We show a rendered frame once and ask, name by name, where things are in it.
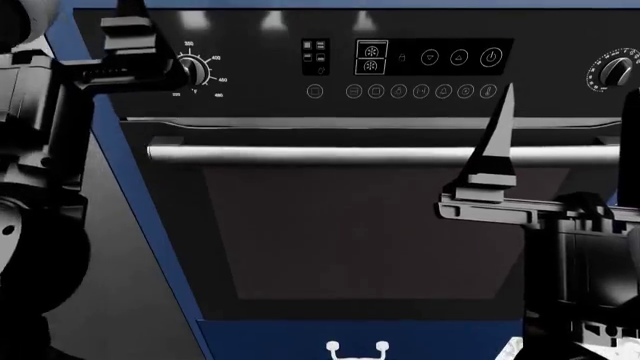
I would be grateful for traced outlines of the dark oven door window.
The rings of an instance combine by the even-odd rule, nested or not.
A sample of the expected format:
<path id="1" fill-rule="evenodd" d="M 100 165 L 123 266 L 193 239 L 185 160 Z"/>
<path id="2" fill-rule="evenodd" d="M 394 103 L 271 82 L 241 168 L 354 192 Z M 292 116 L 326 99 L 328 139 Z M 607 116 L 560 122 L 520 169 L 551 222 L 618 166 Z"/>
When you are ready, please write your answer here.
<path id="1" fill-rule="evenodd" d="M 490 299 L 518 227 L 437 217 L 451 168 L 211 167 L 241 299 Z"/>

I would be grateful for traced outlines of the oven touch display panel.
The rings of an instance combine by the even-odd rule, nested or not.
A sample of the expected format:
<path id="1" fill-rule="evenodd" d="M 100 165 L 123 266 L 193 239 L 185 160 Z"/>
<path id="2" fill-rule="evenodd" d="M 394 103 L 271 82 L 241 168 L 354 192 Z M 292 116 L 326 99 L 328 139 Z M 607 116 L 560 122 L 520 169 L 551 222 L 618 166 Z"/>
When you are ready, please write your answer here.
<path id="1" fill-rule="evenodd" d="M 358 39 L 356 76 L 494 76 L 503 74 L 512 38 Z"/>

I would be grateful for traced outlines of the black timer knob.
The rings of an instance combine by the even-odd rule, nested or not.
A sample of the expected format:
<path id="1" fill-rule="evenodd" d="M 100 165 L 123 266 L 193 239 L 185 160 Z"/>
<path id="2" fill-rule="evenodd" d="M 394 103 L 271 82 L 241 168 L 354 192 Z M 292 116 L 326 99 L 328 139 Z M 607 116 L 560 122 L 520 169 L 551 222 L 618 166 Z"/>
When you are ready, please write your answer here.
<path id="1" fill-rule="evenodd" d="M 612 60 L 602 68 L 599 74 L 599 81 L 603 86 L 624 86 L 633 70 L 633 62 L 627 57 Z"/>

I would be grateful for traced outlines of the black temperature knob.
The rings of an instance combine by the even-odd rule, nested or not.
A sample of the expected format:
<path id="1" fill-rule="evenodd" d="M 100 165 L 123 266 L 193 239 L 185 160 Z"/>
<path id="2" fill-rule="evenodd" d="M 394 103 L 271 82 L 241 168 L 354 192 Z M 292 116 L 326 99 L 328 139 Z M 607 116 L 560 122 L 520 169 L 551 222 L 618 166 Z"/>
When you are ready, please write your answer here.
<path id="1" fill-rule="evenodd" d="M 191 86 L 204 86 L 211 79 L 211 68 L 201 56 L 182 54 L 178 60 L 188 74 Z"/>

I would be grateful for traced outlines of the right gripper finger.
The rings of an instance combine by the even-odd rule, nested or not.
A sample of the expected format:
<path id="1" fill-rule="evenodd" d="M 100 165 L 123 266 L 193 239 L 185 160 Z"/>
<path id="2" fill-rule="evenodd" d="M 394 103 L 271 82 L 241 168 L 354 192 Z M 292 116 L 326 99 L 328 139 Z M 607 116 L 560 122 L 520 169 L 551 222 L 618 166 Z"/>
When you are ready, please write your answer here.
<path id="1" fill-rule="evenodd" d="M 516 186 L 511 161 L 514 125 L 514 84 L 506 86 L 480 142 L 453 182 L 456 200 L 501 203 Z"/>
<path id="2" fill-rule="evenodd" d="M 629 92 L 623 105 L 618 205 L 640 209 L 640 88 Z"/>

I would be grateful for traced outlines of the blue cabinet drawer front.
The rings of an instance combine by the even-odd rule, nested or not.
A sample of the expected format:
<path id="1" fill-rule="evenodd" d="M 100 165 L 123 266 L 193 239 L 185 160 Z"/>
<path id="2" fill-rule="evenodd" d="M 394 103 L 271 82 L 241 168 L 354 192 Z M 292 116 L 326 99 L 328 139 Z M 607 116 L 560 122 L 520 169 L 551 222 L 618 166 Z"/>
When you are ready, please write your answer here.
<path id="1" fill-rule="evenodd" d="M 390 360 L 494 360 L 518 320 L 202 320 L 215 360 L 330 360 L 330 340 L 388 341 Z"/>

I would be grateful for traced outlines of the black oven door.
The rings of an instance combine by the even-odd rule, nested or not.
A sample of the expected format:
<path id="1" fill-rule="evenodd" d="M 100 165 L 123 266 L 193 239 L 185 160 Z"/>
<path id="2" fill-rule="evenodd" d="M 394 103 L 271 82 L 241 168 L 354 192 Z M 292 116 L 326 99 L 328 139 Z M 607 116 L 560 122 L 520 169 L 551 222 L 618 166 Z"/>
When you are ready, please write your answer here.
<path id="1" fill-rule="evenodd" d="M 129 117 L 126 140 L 203 323 L 518 321 L 524 233 L 443 220 L 486 117 Z"/>

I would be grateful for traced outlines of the small oven indicator panel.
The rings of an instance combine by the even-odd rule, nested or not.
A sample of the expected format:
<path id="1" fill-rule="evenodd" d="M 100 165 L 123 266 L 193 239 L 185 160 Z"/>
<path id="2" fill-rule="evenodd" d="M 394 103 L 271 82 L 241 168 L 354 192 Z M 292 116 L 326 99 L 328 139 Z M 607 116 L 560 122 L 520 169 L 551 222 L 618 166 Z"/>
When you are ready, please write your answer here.
<path id="1" fill-rule="evenodd" d="M 301 69 L 308 77 L 325 77 L 330 74 L 330 39 L 301 39 Z"/>

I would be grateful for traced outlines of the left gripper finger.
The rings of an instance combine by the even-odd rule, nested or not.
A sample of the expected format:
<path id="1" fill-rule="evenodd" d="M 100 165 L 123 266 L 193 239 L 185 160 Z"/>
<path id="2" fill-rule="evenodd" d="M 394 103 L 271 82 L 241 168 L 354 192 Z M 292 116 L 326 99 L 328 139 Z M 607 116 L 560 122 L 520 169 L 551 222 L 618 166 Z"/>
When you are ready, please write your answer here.
<path id="1" fill-rule="evenodd" d="M 100 22 L 104 62 L 125 64 L 157 53 L 157 31 L 144 0 L 117 0 L 115 14 Z"/>

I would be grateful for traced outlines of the black built-in oven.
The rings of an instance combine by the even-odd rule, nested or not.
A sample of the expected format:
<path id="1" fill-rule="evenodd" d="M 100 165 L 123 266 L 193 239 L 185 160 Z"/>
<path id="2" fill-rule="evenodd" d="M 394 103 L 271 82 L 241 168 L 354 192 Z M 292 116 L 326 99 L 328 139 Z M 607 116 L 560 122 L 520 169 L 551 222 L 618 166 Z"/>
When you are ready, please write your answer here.
<path id="1" fill-rule="evenodd" d="M 150 14 L 178 55 L 208 63 L 211 79 L 173 92 L 111 95 L 120 125 L 160 116 L 486 117 L 488 125 L 513 83 L 511 149 L 618 145 L 623 102 L 640 88 L 640 31 L 633 27 L 639 11 L 153 8 Z M 302 38 L 330 39 L 328 76 L 302 74 Z M 356 41 L 387 38 L 514 44 L 500 75 L 356 76 Z M 600 71 L 621 57 L 633 62 L 628 82 L 603 86 Z M 608 198 L 618 185 L 617 164 L 513 167 L 509 199 L 549 201 L 577 191 Z"/>

